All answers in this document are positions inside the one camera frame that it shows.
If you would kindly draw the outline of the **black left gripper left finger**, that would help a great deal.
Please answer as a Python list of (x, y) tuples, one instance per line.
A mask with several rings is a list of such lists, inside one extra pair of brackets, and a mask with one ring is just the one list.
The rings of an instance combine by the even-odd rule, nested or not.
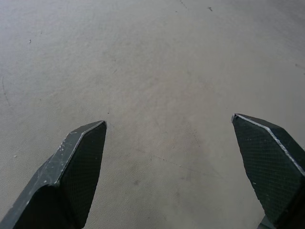
[(34, 173), (0, 229), (83, 229), (97, 188), (104, 120), (71, 131)]

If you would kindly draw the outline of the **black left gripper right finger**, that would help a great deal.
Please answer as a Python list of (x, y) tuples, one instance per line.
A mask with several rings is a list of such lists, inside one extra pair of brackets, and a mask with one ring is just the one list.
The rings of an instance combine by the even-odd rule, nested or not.
[(282, 127), (232, 116), (246, 175), (274, 229), (305, 229), (305, 150)]

